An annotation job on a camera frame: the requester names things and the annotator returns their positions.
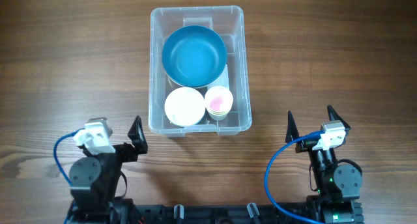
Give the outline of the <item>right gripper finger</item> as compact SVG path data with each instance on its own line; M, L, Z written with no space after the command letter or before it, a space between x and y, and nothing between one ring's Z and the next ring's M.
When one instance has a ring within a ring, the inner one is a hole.
M339 120L343 124L346 132L349 132L351 130L351 127L337 114L337 112L331 105L327 106L327 111L330 121Z
M298 139L299 136L299 132L298 129L296 127L296 122L294 120L293 114L291 111L288 111L287 114L287 133L285 136L285 142L286 143L290 143L291 141L294 141L295 139Z

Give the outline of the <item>lilac cup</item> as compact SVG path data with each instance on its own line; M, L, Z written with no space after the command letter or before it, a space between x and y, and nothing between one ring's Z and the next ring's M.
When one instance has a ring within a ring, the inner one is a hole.
M197 124L205 115L203 95L196 89L181 87L169 93L164 104L165 115L176 126Z

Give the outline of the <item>cream bowl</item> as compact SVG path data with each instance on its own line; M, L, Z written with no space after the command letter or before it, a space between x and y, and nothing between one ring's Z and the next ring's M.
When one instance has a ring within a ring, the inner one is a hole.
M167 82L169 83L169 86L172 87L172 88L174 88L174 87L190 87L190 88L194 88L194 89L202 89L202 88L207 87L207 85L202 85L202 86L198 86L198 87L189 86L189 85L182 85L182 84L176 82L174 79L172 79L169 76L167 76Z

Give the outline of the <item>cream cup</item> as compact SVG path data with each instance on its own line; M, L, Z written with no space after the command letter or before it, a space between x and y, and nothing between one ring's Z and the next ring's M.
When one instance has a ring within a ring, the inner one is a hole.
M226 113L226 114L223 114L223 115L215 115L215 114L213 114L213 113L209 113L209 116L210 116L213 120L223 120L223 119L227 116L227 113Z

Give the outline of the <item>yellow cup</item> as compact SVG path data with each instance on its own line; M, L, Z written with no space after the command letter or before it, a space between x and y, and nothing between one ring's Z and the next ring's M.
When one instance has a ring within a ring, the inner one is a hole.
M214 115L214 116L217 116L217 117L226 116L230 112L230 110L228 110L228 111L214 111L211 108L207 108L207 111L208 111L209 115Z

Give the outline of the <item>pink cup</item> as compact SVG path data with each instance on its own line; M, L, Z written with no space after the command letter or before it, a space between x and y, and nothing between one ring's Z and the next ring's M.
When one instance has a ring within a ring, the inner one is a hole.
M233 105L233 94L223 86L210 88L205 94L206 108L215 113L229 112Z

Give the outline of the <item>clear plastic storage container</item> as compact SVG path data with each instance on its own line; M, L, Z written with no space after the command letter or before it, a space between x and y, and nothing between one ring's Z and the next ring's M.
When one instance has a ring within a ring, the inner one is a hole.
M177 29L201 25L217 32L227 49L229 89L233 106L220 121L206 114L193 126L179 127L171 123L164 111L165 99L178 85L170 80L162 64L162 48ZM246 60L244 12L236 5L211 7L162 7L151 12L149 116L153 133L167 137L183 137L187 133L215 132L236 135L252 125L250 88Z

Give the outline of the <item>dark blue bowl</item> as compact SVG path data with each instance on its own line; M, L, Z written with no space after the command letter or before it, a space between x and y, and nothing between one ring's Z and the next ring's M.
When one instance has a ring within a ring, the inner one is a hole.
M162 48L165 73L182 85L208 85L221 75L226 64L225 42L218 33L201 25L177 29Z

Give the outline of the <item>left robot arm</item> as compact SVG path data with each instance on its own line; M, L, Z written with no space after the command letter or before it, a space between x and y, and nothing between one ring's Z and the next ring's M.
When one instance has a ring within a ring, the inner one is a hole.
M107 118L89 120L73 139L85 157L70 168L70 193L73 201L67 212L67 223L144 223L143 214L132 199L117 196L124 163L136 162L146 154L148 145L141 118L137 116L128 131L130 143L113 145L112 129Z

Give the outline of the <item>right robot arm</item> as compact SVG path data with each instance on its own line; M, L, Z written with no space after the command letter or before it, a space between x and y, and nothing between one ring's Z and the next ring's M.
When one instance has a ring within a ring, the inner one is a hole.
M316 195L306 198L294 213L321 223L361 223L364 221L360 197L361 167L348 159L337 159L335 149L346 143L351 127L327 106L329 121L321 132L296 143L297 153L309 155L310 180L315 181Z

